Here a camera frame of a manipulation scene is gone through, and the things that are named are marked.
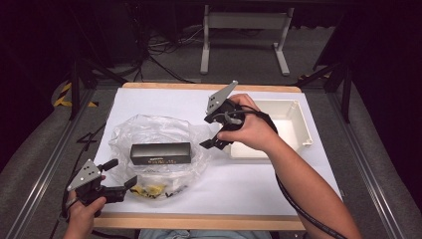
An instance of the white container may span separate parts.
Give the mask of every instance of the white container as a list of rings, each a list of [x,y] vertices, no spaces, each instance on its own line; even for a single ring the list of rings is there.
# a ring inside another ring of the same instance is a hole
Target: white container
[[[299,101],[293,100],[255,100],[261,112],[270,115],[277,127],[279,136],[297,153],[313,144]],[[267,155],[254,150],[241,142],[227,145],[224,151],[234,159],[264,159]]]

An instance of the person's left hand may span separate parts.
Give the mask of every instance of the person's left hand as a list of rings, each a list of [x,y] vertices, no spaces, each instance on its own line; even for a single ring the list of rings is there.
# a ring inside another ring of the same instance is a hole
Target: person's left hand
[[[77,197],[73,190],[69,193],[69,201]],[[94,228],[94,217],[97,211],[103,209],[106,198],[100,197],[88,206],[78,201],[69,208],[69,226],[64,238],[88,238]]]

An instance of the black box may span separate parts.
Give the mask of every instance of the black box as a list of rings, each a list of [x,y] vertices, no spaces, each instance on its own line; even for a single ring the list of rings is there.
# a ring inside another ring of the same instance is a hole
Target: black box
[[[133,144],[130,159],[134,165],[190,163],[190,142]]]

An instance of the transparent plastic wrap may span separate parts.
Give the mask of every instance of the transparent plastic wrap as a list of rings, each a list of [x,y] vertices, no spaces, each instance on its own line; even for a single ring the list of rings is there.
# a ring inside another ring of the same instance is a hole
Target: transparent plastic wrap
[[[142,197],[168,198],[198,179],[207,165],[209,152],[199,145],[212,134],[209,126],[193,125],[185,120],[137,115],[116,126],[111,140],[111,159],[118,159],[118,166],[110,171],[119,183],[137,175],[137,185],[132,193]],[[191,163],[134,165],[130,149],[138,143],[190,142]]]

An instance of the clothing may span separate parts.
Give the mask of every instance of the clothing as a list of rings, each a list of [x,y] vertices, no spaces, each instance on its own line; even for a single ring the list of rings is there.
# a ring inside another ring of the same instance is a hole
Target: clothing
[[[141,229],[139,239],[271,239],[268,231]]]

